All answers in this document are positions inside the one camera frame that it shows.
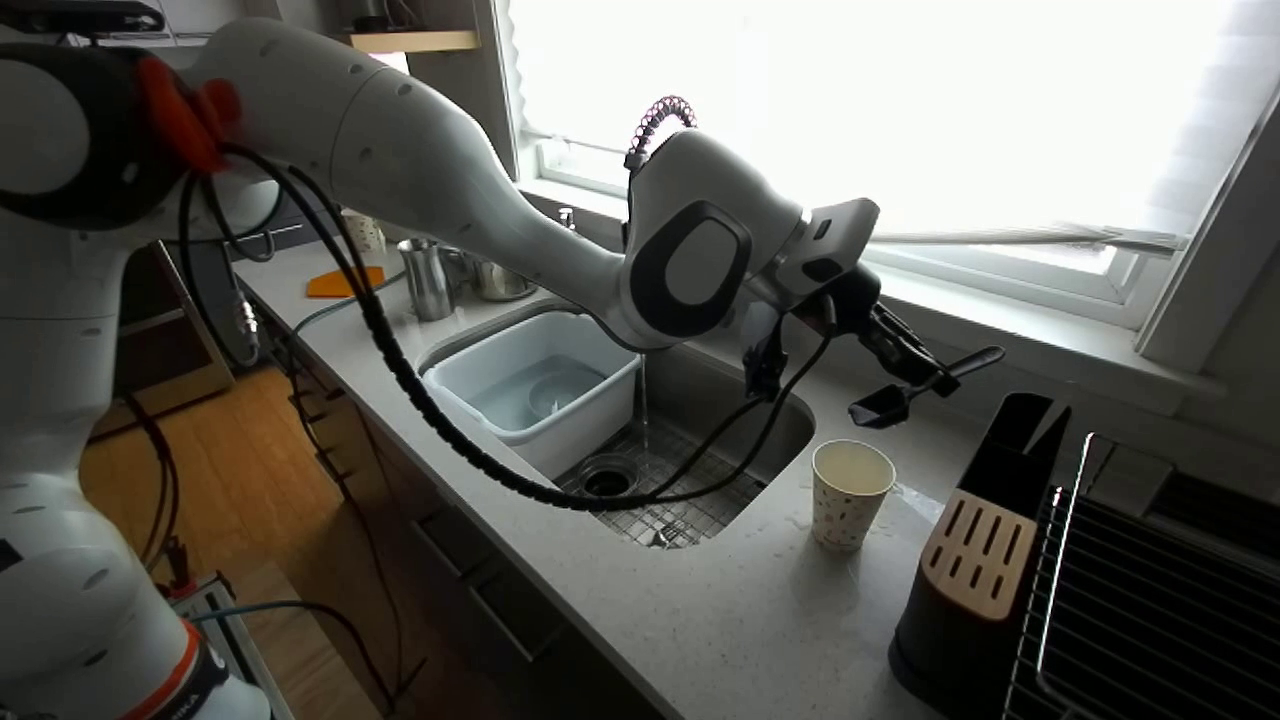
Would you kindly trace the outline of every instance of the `sink drain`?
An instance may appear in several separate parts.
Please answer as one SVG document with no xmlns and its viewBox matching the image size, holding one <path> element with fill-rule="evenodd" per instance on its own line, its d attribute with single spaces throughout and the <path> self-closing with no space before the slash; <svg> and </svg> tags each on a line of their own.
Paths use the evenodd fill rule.
<svg viewBox="0 0 1280 720">
<path fill-rule="evenodd" d="M 630 474 L 625 470 L 595 470 L 583 480 L 583 492 L 593 494 L 625 494 L 630 487 Z"/>
</svg>

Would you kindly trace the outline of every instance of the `dish rack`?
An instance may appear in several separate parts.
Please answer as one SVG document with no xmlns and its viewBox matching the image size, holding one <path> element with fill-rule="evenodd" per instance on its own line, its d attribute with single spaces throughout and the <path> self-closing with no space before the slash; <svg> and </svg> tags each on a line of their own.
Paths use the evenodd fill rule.
<svg viewBox="0 0 1280 720">
<path fill-rule="evenodd" d="M 1098 464 L 1052 498 L 1004 716 L 1276 716 L 1280 580 L 1078 494 Z"/>
</svg>

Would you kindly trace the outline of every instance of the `kitchen counter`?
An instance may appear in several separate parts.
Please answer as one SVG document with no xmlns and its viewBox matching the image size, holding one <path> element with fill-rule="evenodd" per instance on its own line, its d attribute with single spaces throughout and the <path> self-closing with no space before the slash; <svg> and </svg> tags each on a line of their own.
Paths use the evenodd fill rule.
<svg viewBox="0 0 1280 720">
<path fill-rule="evenodd" d="M 307 243 L 281 252 L 273 262 L 238 262 L 235 272 L 281 322 L 296 322 L 325 309 L 305 298 L 305 280 L 328 266 L 325 246 Z M 383 309 L 412 362 L 442 355 L 461 334 L 480 334 L 557 305 L 559 298 L 544 290 L 521 305 L 465 298 L 453 314 L 416 322 L 402 282 L 383 286 Z M 982 418 L 967 418 L 949 405 L 919 405 L 919 410 L 890 431 L 850 428 L 844 405 L 880 388 L 880 376 L 855 388 L 855 373 L 849 373 L 850 350 L 832 350 L 796 384 L 796 397 L 816 414 L 811 445 L 718 537 L 658 553 L 617 537 L 595 516 L 521 498 L 465 464 L 402 398 L 357 309 L 307 322 L 300 342 L 328 362 L 440 487 L 668 710 L 730 720 L 934 716 L 890 679 L 889 642 L 919 548 Z M 850 559 L 832 559 L 807 540 L 811 451 L 837 434 L 889 451 L 901 480 L 864 553 Z M 475 438 L 507 469 L 534 474 L 498 438 Z"/>
</svg>

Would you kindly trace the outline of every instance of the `paper cup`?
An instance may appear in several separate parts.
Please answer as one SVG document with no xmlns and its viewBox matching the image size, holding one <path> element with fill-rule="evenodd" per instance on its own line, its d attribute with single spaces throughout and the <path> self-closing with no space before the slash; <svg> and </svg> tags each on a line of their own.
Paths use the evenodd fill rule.
<svg viewBox="0 0 1280 720">
<path fill-rule="evenodd" d="M 811 464 L 811 540 L 838 556 L 861 553 L 890 474 L 890 461 L 866 445 L 824 445 Z"/>
</svg>

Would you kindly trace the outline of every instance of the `window sill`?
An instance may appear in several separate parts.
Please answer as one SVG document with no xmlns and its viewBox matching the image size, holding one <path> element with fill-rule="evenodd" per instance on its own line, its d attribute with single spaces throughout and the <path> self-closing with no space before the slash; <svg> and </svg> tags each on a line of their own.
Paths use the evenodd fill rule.
<svg viewBox="0 0 1280 720">
<path fill-rule="evenodd" d="M 625 225 L 625 201 L 546 181 L 524 181 L 521 187 L 546 211 L 574 209 L 574 225 L 583 234 L 600 241 L 602 246 L 620 246 L 617 241 Z M 1140 355 L 1140 334 L 1127 329 L 916 277 L 903 266 L 873 266 L 883 280 L 890 312 L 901 312 L 901 321 L 912 322 L 912 331 L 919 331 L 929 342 L 941 342 L 944 355 L 1000 342 L 1008 355 L 1004 362 L 1026 376 L 1122 398 L 1155 414 L 1173 414 L 1188 397 L 1225 397 L 1216 378 L 1173 373 Z"/>
</svg>

